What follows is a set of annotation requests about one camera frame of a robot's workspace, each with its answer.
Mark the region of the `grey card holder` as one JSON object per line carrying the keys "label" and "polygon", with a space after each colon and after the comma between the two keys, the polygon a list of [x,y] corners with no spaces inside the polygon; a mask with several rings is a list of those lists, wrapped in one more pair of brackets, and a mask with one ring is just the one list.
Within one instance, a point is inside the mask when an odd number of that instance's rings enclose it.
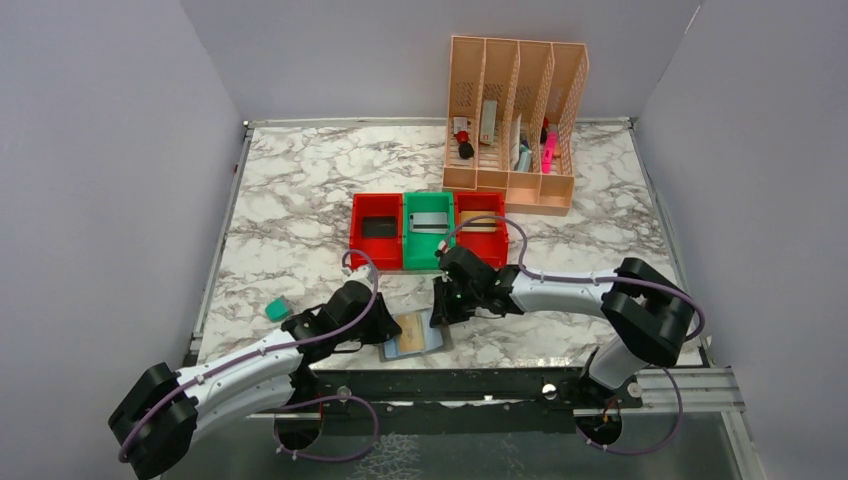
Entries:
{"label": "grey card holder", "polygon": [[380,361],[391,362],[451,351],[454,345],[450,330],[445,326],[431,326],[433,313],[434,310],[428,308],[394,314],[393,320],[401,328],[401,333],[379,346]]}

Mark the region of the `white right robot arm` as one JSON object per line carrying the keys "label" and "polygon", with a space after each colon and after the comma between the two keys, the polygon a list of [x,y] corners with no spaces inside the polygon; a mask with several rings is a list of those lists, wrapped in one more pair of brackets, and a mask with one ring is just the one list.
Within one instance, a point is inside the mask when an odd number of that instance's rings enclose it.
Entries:
{"label": "white right robot arm", "polygon": [[462,246],[435,255],[442,274],[433,282],[434,326],[465,322],[480,309],[499,317],[544,311],[607,320],[616,335],[581,373],[582,389],[592,394],[612,395],[647,366],[675,366],[683,344],[698,334],[690,327],[700,315],[692,299],[638,258],[575,277],[522,264],[496,269]]}

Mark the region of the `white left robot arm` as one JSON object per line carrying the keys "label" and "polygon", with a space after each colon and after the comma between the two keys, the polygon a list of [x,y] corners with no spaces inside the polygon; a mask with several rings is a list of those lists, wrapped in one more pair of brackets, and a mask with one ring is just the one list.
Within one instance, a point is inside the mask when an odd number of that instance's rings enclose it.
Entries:
{"label": "white left robot arm", "polygon": [[108,419],[118,459],[139,479],[175,466],[202,435],[234,420],[281,408],[319,412],[328,402],[313,363],[339,344],[376,345],[400,335],[381,293],[349,280],[330,299],[288,316],[266,337],[217,360],[143,372]]}

